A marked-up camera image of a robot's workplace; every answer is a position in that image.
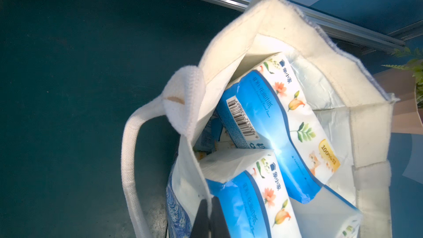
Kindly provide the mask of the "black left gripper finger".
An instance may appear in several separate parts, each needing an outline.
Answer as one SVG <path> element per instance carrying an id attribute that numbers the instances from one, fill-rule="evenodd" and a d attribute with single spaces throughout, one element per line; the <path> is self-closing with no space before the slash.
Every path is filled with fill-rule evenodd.
<path id="1" fill-rule="evenodd" d="M 219 198 L 211 200 L 201 200 L 190 238 L 231 238 Z"/>

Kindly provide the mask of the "canvas bag starry night print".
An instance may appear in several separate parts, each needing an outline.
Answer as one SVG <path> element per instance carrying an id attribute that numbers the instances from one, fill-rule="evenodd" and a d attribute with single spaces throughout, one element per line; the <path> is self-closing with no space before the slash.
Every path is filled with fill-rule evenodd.
<path id="1" fill-rule="evenodd" d="M 357 238 L 390 238 L 391 164 L 388 149 L 396 98 L 385 92 L 361 61 L 327 44 L 296 48 L 251 30 L 258 16 L 243 15 L 209 44 L 196 66 L 180 68 L 162 93 L 127 120 L 121 148 L 122 187 L 135 235 L 151 237 L 135 185 L 135 145 L 141 126 L 166 116 L 180 135 L 177 158 L 166 186 L 168 234 L 190 238 L 201 200 L 211 206 L 209 190 L 193 150 L 228 86 L 278 53 L 284 54 L 306 101 L 341 158 L 339 169 L 324 185 L 362 212 Z"/>

